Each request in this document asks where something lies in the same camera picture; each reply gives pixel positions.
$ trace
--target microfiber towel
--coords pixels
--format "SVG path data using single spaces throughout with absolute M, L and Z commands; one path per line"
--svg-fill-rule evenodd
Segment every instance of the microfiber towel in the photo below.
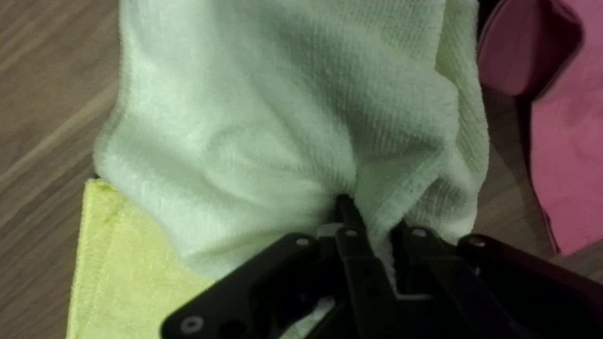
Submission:
M 150 339 L 211 285 L 178 258 L 162 228 L 103 180 L 86 183 L 67 339 Z
M 603 238 L 603 2 L 507 0 L 479 44 L 481 81 L 535 97 L 531 177 L 555 248 Z
M 382 259 L 403 217 L 454 242 L 487 169 L 476 15 L 475 0 L 123 0 L 96 171 L 216 279 L 314 234 L 340 194 Z

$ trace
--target floor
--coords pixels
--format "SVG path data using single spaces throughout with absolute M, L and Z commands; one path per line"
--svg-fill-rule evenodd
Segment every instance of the floor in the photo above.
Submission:
M 116 0 L 0 0 L 0 329 L 64 338 L 92 142 L 115 101 Z M 516 104 L 485 94 L 491 163 L 476 230 L 603 282 L 603 242 L 553 258 Z

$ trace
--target wood grain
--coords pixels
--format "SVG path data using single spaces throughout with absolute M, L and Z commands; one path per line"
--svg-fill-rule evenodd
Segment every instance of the wood grain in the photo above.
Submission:
M 0 0 L 0 331 L 64 338 L 84 181 L 115 101 L 116 0 Z M 492 157 L 476 228 L 544 258 L 514 101 L 488 93 Z M 553 262 L 603 281 L 603 244 Z

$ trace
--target metal screw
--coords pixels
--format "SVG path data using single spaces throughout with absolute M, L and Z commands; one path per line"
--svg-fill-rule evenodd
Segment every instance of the metal screw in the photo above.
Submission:
M 424 229 L 416 228 L 412 230 L 412 235 L 418 236 L 419 238 L 424 238 L 427 236 L 427 232 Z
M 477 236 L 472 236 L 471 238 L 469 238 L 469 244 L 477 247 L 486 246 L 486 242 L 478 238 Z
M 180 323 L 180 332 L 184 335 L 195 334 L 203 329 L 203 318 L 199 315 L 190 315 Z
M 306 246 L 310 243 L 310 240 L 308 240 L 306 238 L 299 238 L 295 243 L 298 244 L 299 246 Z

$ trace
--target cloth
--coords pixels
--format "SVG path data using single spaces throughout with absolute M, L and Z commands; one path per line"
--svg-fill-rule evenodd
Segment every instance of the cloth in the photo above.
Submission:
M 67 339 L 158 338 L 167 315 L 212 282 L 148 214 L 103 180 L 86 183 Z
M 603 2 L 507 0 L 479 43 L 481 81 L 535 97 L 531 176 L 555 248 L 603 238 Z
M 468 233 L 488 159 L 475 0 L 123 0 L 97 173 L 221 278 L 348 194 L 380 258 L 402 217 Z

